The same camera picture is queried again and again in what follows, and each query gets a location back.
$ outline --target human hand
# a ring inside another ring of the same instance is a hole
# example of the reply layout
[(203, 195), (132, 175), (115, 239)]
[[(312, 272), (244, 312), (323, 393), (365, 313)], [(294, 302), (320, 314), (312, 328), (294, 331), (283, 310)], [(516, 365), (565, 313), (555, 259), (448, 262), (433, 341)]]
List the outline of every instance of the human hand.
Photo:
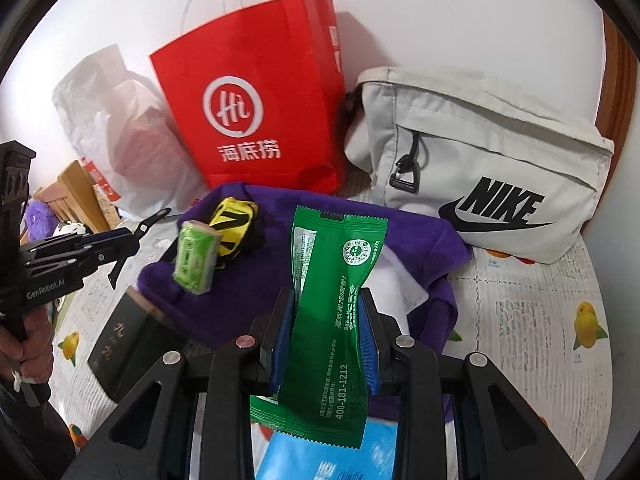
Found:
[(18, 342), (4, 327), (0, 326), (0, 378), (13, 381), (7, 357), (22, 361), (20, 373), (35, 383), (46, 383), (53, 371), (53, 327), (47, 316), (47, 306), (32, 310), (24, 317), (24, 329), (29, 335), (26, 341)]

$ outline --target plastic buckle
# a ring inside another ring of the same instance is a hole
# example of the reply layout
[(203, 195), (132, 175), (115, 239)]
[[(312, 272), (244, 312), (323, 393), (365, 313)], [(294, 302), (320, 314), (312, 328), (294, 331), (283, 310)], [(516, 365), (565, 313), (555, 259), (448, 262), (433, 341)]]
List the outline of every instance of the plastic buckle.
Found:
[[(398, 174), (408, 173), (409, 171), (414, 174), (414, 180), (412, 182), (398, 178)], [(400, 160), (396, 162), (396, 170), (389, 178), (389, 185), (394, 189), (407, 193), (418, 193), (420, 188), (420, 171), (418, 170), (416, 161), (411, 157), (411, 155), (403, 155), (400, 157)]]

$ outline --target plush toy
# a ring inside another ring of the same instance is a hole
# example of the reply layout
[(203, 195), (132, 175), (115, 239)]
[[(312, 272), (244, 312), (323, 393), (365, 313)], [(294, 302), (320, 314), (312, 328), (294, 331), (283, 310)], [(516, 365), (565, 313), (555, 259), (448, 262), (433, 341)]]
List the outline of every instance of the plush toy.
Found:
[(32, 200), (24, 212), (24, 221), (29, 230), (29, 241), (44, 240), (53, 236), (60, 220), (44, 202)]

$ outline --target white wall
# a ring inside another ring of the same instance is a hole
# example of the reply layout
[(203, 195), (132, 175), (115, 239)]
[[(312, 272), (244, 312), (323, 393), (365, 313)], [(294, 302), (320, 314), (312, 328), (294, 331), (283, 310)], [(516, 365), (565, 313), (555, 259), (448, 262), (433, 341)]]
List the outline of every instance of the white wall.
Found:
[(640, 431), (639, 156), (640, 92), (616, 172), (584, 234), (607, 313), (613, 361), (611, 422), (598, 479), (607, 477)]
[[(51, 104), (56, 83), (87, 54), (119, 43), (128, 68), (156, 84), (147, 56), (178, 35), (186, 1), (60, 0), (40, 23), (0, 85), (2, 136), (38, 152), (33, 188), (52, 182), (75, 157)], [(591, 0), (334, 1), (348, 84), (371, 66), (455, 64), (595, 116), (603, 39)], [(188, 25), (221, 13), (221, 0), (195, 0)]]

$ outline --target green packaging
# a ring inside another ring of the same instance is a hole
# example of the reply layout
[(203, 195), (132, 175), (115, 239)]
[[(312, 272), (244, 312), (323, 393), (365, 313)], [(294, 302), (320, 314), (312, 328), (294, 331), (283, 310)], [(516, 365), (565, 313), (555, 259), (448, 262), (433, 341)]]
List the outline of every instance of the green packaging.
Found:
[(211, 290), (222, 235), (197, 220), (183, 222), (178, 235), (174, 280), (192, 294)]
[(276, 396), (251, 398), (252, 418), (308, 440), (359, 448), (367, 387), (358, 294), (382, 250), (386, 219), (298, 207), (292, 231), (296, 318)]

